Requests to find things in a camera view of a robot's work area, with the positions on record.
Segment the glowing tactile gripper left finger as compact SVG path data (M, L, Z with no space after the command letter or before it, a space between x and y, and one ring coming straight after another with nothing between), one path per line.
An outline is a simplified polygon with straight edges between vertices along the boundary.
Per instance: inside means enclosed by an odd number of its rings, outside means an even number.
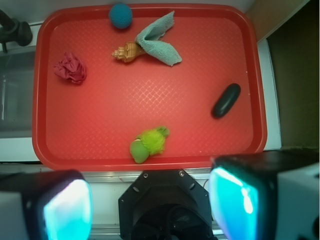
M80 172L0 174L2 240L87 240L92 221L92 191Z

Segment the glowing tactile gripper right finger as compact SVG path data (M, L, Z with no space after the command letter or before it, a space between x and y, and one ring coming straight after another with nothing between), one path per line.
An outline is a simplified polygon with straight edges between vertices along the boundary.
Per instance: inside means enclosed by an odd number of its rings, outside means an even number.
M320 155L316 151L214 157L208 190L213 219L229 240L320 237Z

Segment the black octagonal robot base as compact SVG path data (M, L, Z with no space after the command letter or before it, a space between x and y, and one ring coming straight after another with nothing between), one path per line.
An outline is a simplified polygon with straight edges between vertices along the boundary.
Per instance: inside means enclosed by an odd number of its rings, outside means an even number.
M215 240L209 193L184 170L143 171L118 199L123 240Z

